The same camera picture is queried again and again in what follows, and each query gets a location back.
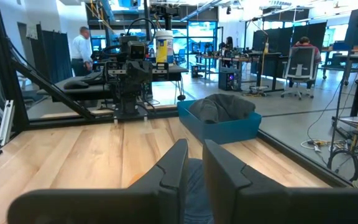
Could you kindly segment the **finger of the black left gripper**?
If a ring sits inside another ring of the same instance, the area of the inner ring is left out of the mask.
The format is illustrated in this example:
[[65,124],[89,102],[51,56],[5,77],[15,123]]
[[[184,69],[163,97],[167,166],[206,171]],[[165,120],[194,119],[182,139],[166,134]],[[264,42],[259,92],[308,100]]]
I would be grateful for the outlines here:
[[125,91],[131,94],[139,94],[139,84],[137,77],[139,64],[135,61],[128,61],[126,63],[126,87]]
[[144,84],[144,93],[152,94],[152,63],[142,61],[139,65],[142,83]]

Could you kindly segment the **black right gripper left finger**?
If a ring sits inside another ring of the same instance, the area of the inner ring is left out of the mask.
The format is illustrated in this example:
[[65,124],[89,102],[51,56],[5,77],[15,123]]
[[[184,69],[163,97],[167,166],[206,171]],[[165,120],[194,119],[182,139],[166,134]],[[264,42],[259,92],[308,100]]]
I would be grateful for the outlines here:
[[178,140],[126,189],[41,189],[17,197],[8,223],[183,223],[188,144]]

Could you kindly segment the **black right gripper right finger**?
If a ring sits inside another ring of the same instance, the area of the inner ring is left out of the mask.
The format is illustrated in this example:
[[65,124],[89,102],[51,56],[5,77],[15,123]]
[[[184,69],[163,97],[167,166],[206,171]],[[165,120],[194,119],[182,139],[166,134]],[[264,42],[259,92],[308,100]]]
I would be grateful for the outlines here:
[[209,139],[203,170],[215,223],[358,223],[358,189],[286,187]]

